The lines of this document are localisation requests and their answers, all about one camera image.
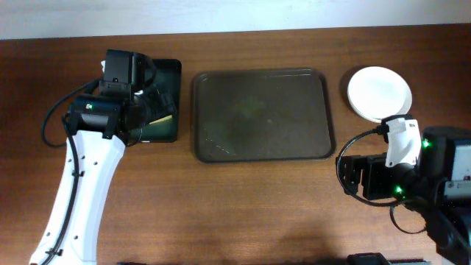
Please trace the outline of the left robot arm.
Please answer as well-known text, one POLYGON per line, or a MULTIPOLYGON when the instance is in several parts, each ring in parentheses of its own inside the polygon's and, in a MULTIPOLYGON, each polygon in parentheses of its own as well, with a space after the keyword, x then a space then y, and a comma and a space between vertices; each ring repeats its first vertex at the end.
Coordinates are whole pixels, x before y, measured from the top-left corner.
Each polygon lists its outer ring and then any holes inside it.
POLYGON ((180 78, 155 78, 123 99, 95 94, 99 83, 95 79, 69 94, 74 101, 61 118, 63 173, 30 264, 96 264, 107 193, 125 150, 177 138, 180 78))

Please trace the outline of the cream white plate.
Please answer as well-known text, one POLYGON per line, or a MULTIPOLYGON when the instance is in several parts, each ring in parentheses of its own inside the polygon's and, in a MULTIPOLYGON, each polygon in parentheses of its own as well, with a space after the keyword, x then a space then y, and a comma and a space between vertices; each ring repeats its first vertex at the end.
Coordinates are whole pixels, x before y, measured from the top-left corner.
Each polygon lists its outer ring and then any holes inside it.
POLYGON ((412 105, 408 83, 395 71, 380 66, 355 72, 347 84, 347 98, 360 117, 375 123, 407 114, 412 105))

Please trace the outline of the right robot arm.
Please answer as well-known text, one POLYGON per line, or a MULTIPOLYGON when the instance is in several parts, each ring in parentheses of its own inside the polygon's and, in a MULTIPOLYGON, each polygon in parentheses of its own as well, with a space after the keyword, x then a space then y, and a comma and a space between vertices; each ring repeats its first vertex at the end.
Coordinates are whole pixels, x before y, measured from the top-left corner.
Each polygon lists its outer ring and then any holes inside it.
POLYGON ((452 264, 470 263, 470 131, 458 127, 419 130, 415 120, 380 125, 348 141, 336 158, 344 192, 391 215, 403 205, 425 221, 423 232, 452 264), (382 155, 345 152, 371 134, 388 145, 382 155))

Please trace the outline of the green and yellow sponge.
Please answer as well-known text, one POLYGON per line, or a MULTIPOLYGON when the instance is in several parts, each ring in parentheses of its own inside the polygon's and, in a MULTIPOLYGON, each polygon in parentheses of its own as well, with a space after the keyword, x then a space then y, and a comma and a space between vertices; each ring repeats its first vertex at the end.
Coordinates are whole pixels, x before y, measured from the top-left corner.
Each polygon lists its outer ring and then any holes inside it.
POLYGON ((163 122, 165 122, 165 121, 170 121, 170 120, 172 120, 172 118, 173 118, 173 115, 168 115, 168 116, 165 116, 165 117, 163 117, 163 118, 160 118, 160 119, 157 119, 157 120, 155 120, 155 121, 150 122, 149 125, 151 125, 151 124, 159 124, 159 123, 163 123, 163 122))

